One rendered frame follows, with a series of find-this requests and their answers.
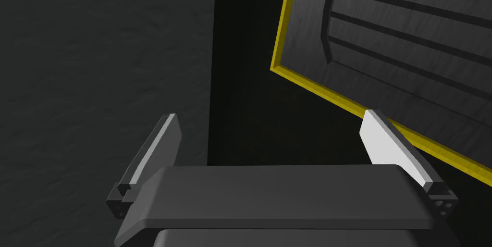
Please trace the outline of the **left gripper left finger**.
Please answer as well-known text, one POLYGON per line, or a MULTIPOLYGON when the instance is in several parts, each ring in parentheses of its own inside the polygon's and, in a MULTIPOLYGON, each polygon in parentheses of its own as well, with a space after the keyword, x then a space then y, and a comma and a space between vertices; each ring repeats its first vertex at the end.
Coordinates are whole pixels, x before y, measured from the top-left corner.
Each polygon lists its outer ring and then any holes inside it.
POLYGON ((181 139, 177 114, 164 114, 106 199, 115 218, 125 218, 141 186, 157 170, 174 166, 181 139))

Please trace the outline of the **yellow-framed grey slatted panel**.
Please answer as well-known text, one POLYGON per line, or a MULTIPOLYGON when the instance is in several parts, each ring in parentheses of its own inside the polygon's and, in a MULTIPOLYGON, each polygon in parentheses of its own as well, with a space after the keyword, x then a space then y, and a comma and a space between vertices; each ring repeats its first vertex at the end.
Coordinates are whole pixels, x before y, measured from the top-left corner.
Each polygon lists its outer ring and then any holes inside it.
POLYGON ((492 187, 492 0, 283 0, 271 70, 492 187))

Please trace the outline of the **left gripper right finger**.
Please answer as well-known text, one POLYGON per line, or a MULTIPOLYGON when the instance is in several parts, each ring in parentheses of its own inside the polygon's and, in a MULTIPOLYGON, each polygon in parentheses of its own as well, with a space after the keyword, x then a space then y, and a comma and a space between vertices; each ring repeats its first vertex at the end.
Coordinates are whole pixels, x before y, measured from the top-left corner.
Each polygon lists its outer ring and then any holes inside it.
POLYGON ((389 118, 379 110, 365 110, 359 135, 372 164, 398 165, 423 188, 440 215, 450 216, 457 196, 389 118))

